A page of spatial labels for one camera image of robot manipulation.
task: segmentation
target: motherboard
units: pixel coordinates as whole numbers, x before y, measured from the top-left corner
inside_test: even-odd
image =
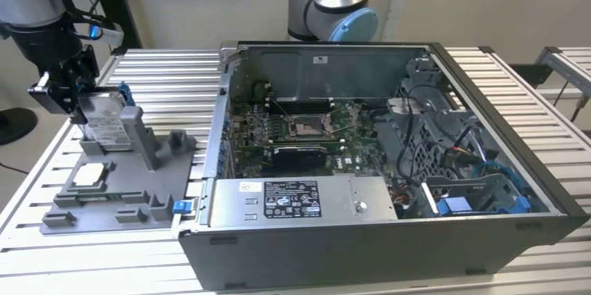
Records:
[[[242,178],[392,177],[370,112],[361,102],[237,103],[232,109],[236,175]]]

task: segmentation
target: gray computer side panel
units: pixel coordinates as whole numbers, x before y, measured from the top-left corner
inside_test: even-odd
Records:
[[[552,244],[546,234],[562,221],[561,217],[412,220],[198,232],[178,241],[208,290],[377,283],[492,274],[525,249]]]

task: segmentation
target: warning label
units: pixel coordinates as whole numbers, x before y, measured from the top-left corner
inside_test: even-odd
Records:
[[[321,217],[316,181],[265,182],[265,217]]]

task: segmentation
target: white label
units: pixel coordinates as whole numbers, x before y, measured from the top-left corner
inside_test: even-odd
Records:
[[[262,190],[262,182],[240,182],[241,193],[258,193]]]
[[[101,145],[129,144],[129,136],[117,116],[87,118],[87,129]]]
[[[314,63],[314,64],[326,64],[328,63],[328,56],[313,56],[312,57],[312,63]]]

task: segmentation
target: slotted aluminum surface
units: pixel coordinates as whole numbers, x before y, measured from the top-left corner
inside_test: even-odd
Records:
[[[591,96],[591,48],[548,47],[537,57],[569,83]]]
[[[452,56],[578,204],[591,213],[589,142],[548,109],[492,54],[450,48]],[[109,84],[130,84],[156,131],[185,128],[197,138],[188,197],[200,193],[208,119],[218,78],[217,51],[129,51],[106,65]],[[38,233],[79,153],[79,132],[63,125],[0,215],[0,289],[21,294],[186,294],[201,291],[168,230],[43,237]],[[591,292],[591,224],[558,244],[534,247],[493,276],[293,289],[262,294],[564,294]]]

